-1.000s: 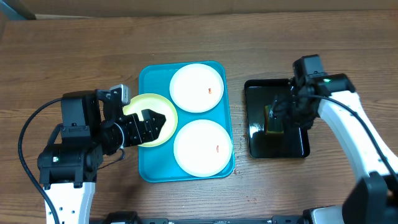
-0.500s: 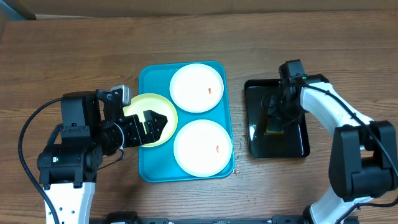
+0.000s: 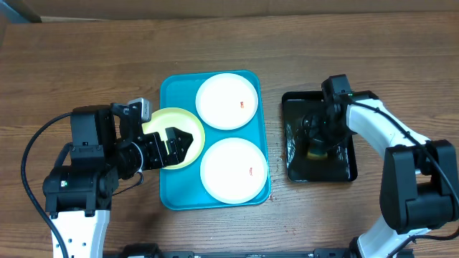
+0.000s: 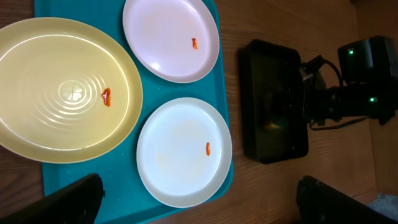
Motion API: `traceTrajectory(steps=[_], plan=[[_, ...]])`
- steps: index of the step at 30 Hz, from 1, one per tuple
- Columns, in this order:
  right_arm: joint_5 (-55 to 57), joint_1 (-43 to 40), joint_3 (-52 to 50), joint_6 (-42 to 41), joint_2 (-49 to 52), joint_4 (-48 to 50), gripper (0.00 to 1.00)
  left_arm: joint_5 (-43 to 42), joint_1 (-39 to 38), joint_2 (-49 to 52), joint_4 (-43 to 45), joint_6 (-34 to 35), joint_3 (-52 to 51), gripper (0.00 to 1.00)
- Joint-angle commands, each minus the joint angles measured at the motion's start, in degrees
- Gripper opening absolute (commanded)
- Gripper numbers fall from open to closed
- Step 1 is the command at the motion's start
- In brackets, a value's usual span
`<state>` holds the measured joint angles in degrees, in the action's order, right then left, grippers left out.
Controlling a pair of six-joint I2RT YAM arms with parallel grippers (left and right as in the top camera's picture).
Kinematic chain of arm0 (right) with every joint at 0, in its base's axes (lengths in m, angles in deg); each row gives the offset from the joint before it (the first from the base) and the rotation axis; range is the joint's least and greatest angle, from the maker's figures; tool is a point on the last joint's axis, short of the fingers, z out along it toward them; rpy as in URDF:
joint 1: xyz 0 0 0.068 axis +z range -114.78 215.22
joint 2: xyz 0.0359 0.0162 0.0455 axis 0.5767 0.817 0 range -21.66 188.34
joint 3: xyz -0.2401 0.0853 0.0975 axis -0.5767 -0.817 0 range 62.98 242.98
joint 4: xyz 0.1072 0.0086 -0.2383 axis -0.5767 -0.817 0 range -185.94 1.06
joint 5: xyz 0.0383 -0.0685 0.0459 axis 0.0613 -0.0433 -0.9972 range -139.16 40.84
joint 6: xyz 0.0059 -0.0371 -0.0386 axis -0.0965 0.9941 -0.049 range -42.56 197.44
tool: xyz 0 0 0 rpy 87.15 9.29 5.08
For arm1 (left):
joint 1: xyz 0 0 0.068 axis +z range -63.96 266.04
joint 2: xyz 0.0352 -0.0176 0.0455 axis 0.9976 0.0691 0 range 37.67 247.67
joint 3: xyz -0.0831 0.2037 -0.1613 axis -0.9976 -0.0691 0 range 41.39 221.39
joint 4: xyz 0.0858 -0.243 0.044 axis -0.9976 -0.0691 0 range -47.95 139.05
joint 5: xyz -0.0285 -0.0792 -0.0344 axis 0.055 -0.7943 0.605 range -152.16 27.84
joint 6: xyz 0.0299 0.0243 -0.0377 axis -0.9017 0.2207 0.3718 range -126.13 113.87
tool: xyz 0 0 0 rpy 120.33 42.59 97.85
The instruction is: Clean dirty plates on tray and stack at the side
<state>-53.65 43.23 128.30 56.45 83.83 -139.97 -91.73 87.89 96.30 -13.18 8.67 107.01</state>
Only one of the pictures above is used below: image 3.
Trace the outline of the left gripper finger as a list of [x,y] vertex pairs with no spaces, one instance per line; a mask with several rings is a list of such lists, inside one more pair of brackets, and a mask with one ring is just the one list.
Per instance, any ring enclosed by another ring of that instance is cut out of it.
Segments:
[[165,129],[168,143],[175,142],[182,147],[189,147],[193,143],[193,135],[175,127]]
[[166,147],[169,151],[167,155],[167,164],[169,166],[182,166],[186,163],[186,154],[191,143],[182,141],[167,141]]

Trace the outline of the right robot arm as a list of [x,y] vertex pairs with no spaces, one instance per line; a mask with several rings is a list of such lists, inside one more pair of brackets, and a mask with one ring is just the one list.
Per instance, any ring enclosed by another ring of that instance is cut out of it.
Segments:
[[319,113],[303,121],[308,154],[323,157],[352,135],[360,135],[384,161],[382,215],[370,230],[353,239],[348,257],[398,257],[419,239],[458,238],[457,232],[430,234],[458,220],[455,147],[411,130],[373,92],[352,91],[346,75],[330,76],[321,90]]

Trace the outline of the yellow plate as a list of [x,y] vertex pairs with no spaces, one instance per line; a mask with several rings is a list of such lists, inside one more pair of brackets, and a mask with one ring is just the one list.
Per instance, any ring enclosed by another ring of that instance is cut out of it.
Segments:
[[176,170],[192,164],[202,153],[205,144],[205,132],[201,121],[191,112],[168,107],[157,110],[151,116],[151,121],[142,125],[143,132],[158,132],[162,140],[166,140],[166,128],[175,127],[193,136],[193,142],[189,147],[182,163],[166,167],[166,170]]

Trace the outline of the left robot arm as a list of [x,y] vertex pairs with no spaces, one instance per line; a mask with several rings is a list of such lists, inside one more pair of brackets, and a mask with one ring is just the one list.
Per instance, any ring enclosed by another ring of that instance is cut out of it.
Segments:
[[101,257],[119,181],[184,161],[192,134],[175,127],[165,129],[166,139],[144,133],[150,119],[143,100],[71,112],[72,143],[62,151],[70,164],[59,158],[43,183],[55,257]]

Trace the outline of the yellow green sponge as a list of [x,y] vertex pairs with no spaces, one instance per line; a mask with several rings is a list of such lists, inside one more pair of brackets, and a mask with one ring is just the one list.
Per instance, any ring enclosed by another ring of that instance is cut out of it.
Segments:
[[310,146],[306,157],[311,160],[324,160],[328,158],[328,153],[320,148]]

